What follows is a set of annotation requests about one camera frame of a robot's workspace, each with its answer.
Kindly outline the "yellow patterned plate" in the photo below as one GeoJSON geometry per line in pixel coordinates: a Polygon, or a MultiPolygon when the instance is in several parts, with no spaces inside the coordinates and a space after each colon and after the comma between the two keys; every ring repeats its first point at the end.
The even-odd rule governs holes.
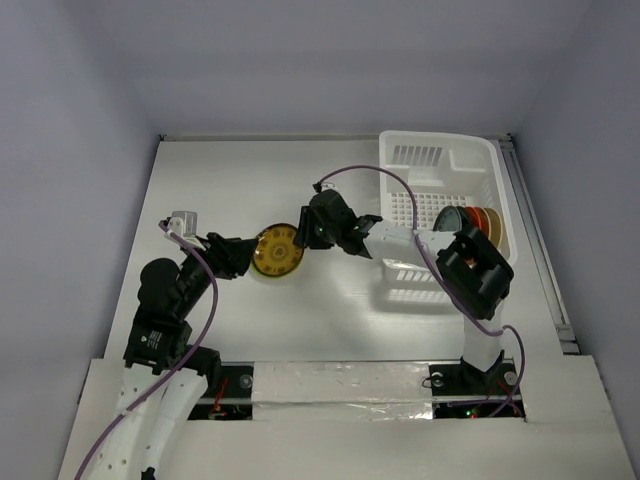
{"type": "Polygon", "coordinates": [[[302,263],[304,250],[294,244],[297,228],[288,223],[272,224],[258,236],[252,264],[271,272],[278,269],[298,268],[302,263]]]}

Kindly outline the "black plate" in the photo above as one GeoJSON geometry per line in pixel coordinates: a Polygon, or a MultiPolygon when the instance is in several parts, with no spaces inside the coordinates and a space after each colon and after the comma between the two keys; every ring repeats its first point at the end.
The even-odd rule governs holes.
{"type": "Polygon", "coordinates": [[[460,217],[460,228],[463,228],[466,225],[472,225],[473,224],[473,220],[470,216],[469,211],[462,206],[457,206],[456,207],[458,213],[459,213],[459,217],[460,217]]]}

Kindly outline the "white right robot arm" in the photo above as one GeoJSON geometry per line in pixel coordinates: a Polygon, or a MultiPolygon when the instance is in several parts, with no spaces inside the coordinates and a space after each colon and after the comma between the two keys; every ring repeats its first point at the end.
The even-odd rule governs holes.
{"type": "Polygon", "coordinates": [[[357,216],[338,192],[325,190],[301,208],[294,244],[427,268],[465,320],[462,384],[482,392],[496,381],[504,358],[499,316],[514,272],[479,228],[418,230],[377,215],[357,216]]]}

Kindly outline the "lime green plate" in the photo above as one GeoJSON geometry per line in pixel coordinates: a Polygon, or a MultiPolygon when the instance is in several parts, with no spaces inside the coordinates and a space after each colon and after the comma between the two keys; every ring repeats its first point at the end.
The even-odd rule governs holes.
{"type": "Polygon", "coordinates": [[[252,264],[250,266],[250,269],[252,274],[256,275],[259,279],[270,282],[289,280],[299,274],[298,268],[285,268],[282,272],[280,272],[278,269],[271,272],[266,272],[260,269],[255,264],[252,264]]]}

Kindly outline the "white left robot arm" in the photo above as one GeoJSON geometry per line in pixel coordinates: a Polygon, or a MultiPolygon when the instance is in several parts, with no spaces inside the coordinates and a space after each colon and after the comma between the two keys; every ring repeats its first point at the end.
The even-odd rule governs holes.
{"type": "Polygon", "coordinates": [[[185,259],[155,259],[140,273],[116,412],[78,467],[78,479],[159,478],[163,456],[198,400],[225,387],[220,353],[202,344],[214,318],[194,336],[187,317],[219,280],[249,270],[258,241],[216,233],[168,237],[185,259]]]}

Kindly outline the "white plastic dish rack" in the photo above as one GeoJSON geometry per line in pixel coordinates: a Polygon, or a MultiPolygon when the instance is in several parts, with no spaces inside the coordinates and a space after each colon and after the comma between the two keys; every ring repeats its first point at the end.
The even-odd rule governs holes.
{"type": "MultiPolygon", "coordinates": [[[[400,176],[414,193],[418,226],[431,229],[448,205],[495,209],[503,218],[505,239],[499,252],[513,267],[517,247],[500,171],[497,148],[480,137],[385,131],[379,136],[379,165],[400,176]]],[[[390,177],[380,178],[381,214],[394,223],[411,227],[412,204],[406,189],[390,177]]],[[[453,308],[426,267],[383,260],[386,293],[393,304],[453,308]]]]}

